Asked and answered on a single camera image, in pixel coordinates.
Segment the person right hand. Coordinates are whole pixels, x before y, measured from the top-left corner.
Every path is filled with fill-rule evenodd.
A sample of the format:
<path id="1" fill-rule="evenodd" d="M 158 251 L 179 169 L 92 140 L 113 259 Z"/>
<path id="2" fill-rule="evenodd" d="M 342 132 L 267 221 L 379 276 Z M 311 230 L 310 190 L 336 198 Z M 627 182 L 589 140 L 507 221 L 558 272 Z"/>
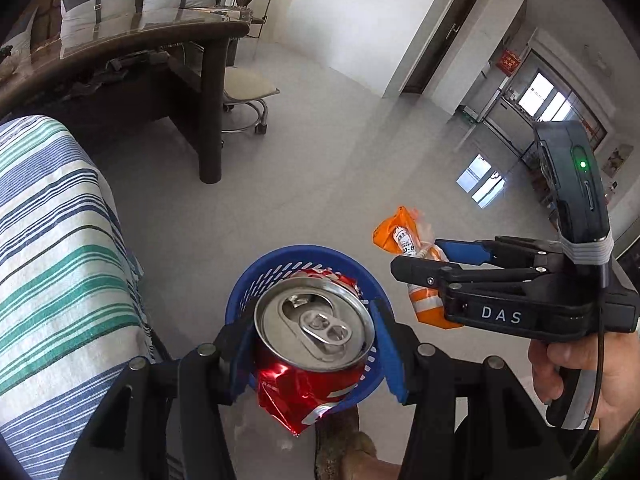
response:
<path id="1" fill-rule="evenodd" d="M 539 400 L 558 400 L 564 392 L 559 368 L 595 370 L 598 340 L 590 335 L 578 341 L 544 344 L 533 340 L 528 358 L 533 367 Z M 639 411 L 639 337 L 636 333 L 604 334 L 602 386 L 596 417 L 601 436 L 619 434 Z"/>

